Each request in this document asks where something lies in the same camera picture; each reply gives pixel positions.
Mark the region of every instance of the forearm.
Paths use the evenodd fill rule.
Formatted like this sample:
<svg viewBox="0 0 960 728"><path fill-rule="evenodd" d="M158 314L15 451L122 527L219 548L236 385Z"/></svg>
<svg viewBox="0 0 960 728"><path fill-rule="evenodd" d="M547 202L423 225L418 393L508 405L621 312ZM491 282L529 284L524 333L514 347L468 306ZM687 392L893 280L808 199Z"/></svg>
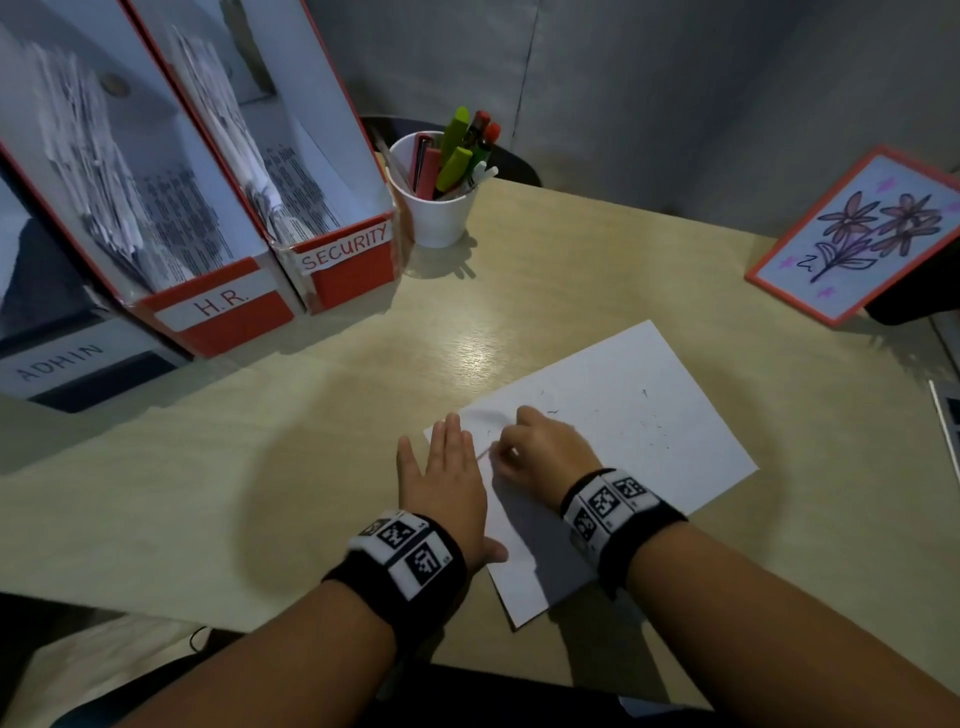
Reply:
<svg viewBox="0 0 960 728"><path fill-rule="evenodd" d="M689 523L627 589L698 687L752 725L960 725L960 698L826 605Z"/></svg>
<svg viewBox="0 0 960 728"><path fill-rule="evenodd" d="M343 584L325 581L121 725L347 726L372 701L395 654L390 625Z"/></svg>

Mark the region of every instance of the wristband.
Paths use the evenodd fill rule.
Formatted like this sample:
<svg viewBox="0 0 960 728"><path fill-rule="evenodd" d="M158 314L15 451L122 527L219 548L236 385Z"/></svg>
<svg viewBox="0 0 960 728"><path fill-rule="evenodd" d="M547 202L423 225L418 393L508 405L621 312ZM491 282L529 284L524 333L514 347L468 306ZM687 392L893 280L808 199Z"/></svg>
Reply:
<svg viewBox="0 0 960 728"><path fill-rule="evenodd" d="M570 541L597 571L610 598L623 586L636 550L686 516L644 488L626 471L585 475L564 498L561 513Z"/></svg>
<svg viewBox="0 0 960 728"><path fill-rule="evenodd" d="M327 579L350 587L393 627L402 657L444 625L467 583L467 564L432 519L387 511L349 540L347 557Z"/></svg>

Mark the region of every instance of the stack of papers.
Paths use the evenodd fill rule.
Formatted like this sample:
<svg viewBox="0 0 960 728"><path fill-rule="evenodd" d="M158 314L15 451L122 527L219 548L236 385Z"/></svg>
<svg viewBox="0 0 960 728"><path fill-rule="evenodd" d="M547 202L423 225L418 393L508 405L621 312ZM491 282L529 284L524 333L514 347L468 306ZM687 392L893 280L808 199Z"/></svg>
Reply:
<svg viewBox="0 0 960 728"><path fill-rule="evenodd" d="M294 175L286 173L287 170L282 168L288 162L287 156L272 158L269 164L264 161L213 44L202 38L185 36L173 26L170 27L170 40L171 60L180 81L260 222L275 242L288 248L339 227L334 225L331 228L326 223L324 213L329 210L314 212L309 194L288 194L292 202L287 205L276 180L296 185L293 180L309 178L302 169L295 170ZM313 187L317 186L312 180L310 182ZM322 195L312 197L323 203Z"/></svg>
<svg viewBox="0 0 960 728"><path fill-rule="evenodd" d="M73 54L27 44L46 156L90 236L152 292L194 277L171 253L113 141L96 75Z"/></svg>
<svg viewBox="0 0 960 728"><path fill-rule="evenodd" d="M600 461L632 473L690 514L756 470L652 322L628 328L460 412L487 488L487 535L510 551L489 566L514 627L587 584L593 573L555 514L493 477L490 446L522 404L570 423ZM430 429L424 431L430 438Z"/></svg>

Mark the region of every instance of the green highlighter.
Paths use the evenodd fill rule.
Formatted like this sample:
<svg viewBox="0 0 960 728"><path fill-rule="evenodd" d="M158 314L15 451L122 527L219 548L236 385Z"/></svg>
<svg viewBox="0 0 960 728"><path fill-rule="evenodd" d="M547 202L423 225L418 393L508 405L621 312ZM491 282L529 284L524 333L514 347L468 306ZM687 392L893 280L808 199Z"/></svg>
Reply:
<svg viewBox="0 0 960 728"><path fill-rule="evenodd" d="M450 159L444 165L444 168L440 170L440 175L437 177L435 197L445 193L463 178L464 173L467 172L467 165L470 163L472 156L473 153L463 147L457 147L453 150L453 154L450 155Z"/></svg>
<svg viewBox="0 0 960 728"><path fill-rule="evenodd" d="M460 142L464 140L464 134L467 133L469 123L470 114L469 111L467 111L467 107L459 107L444 130L444 141L441 142L440 145L441 166L446 164L446 161L450 159L450 155L453 154L453 150L459 147Z"/></svg>

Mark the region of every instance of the gray fabric panel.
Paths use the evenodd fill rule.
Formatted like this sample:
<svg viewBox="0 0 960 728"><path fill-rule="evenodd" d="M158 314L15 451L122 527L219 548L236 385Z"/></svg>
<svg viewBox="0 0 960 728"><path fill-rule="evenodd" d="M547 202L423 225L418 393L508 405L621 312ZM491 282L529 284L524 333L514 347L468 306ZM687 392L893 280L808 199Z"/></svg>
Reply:
<svg viewBox="0 0 960 728"><path fill-rule="evenodd" d="M877 143L960 161L960 4L848 0L766 64L679 200L685 217L780 235Z"/></svg>
<svg viewBox="0 0 960 728"><path fill-rule="evenodd" d="M486 109L509 144L537 0L309 0L357 112L446 124Z"/></svg>
<svg viewBox="0 0 960 728"><path fill-rule="evenodd" d="M548 187L662 209L816 3L543 0L513 151Z"/></svg>

